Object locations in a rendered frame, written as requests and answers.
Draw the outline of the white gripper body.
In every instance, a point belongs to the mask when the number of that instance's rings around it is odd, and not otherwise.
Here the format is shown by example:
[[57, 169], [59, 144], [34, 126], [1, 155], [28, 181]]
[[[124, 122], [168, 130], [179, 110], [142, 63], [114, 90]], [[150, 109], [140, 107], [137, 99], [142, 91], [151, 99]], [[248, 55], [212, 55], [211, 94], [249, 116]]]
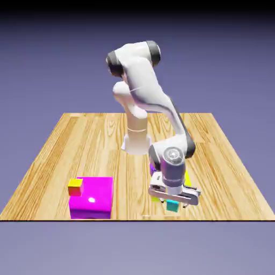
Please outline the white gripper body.
[[183, 185], [178, 187], [150, 185], [148, 192], [153, 197], [181, 202], [186, 205], [199, 203], [200, 190]]

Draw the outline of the small cyan cube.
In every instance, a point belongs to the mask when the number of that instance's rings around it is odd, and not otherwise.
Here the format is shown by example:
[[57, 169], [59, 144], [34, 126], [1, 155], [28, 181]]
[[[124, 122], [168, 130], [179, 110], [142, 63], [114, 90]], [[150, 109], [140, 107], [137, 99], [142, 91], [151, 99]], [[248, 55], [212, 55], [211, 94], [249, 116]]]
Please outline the small cyan cube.
[[167, 211], [171, 211], [171, 212], [178, 212], [180, 203], [174, 200], [167, 200]]

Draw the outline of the small yellow cube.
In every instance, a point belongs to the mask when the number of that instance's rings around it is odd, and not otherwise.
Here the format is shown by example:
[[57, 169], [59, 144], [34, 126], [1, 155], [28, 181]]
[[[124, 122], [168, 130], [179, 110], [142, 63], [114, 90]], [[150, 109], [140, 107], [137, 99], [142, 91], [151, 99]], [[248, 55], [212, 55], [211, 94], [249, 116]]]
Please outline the small yellow cube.
[[83, 179], [72, 178], [68, 183], [68, 193], [70, 196], [79, 197], [83, 192]]

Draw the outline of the large yellow box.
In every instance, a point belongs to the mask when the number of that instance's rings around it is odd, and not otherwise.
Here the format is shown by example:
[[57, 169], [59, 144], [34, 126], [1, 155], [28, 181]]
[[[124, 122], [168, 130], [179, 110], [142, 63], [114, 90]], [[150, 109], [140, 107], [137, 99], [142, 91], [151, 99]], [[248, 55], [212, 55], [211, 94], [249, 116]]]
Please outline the large yellow box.
[[150, 185], [160, 185], [168, 187], [178, 187], [183, 185], [185, 187], [197, 189], [196, 187], [191, 185], [189, 173], [187, 170], [185, 170], [183, 178], [179, 180], [165, 180], [163, 173], [161, 171], [156, 171], [151, 177]]

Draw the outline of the large magenta box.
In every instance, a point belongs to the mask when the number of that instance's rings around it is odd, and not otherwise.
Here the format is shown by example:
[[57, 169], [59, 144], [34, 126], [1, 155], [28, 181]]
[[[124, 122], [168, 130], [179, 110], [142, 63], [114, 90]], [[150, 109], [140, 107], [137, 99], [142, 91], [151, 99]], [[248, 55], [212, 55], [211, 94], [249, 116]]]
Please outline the large magenta box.
[[79, 197], [69, 196], [72, 219], [110, 219], [113, 202], [112, 177], [78, 177], [83, 179]]

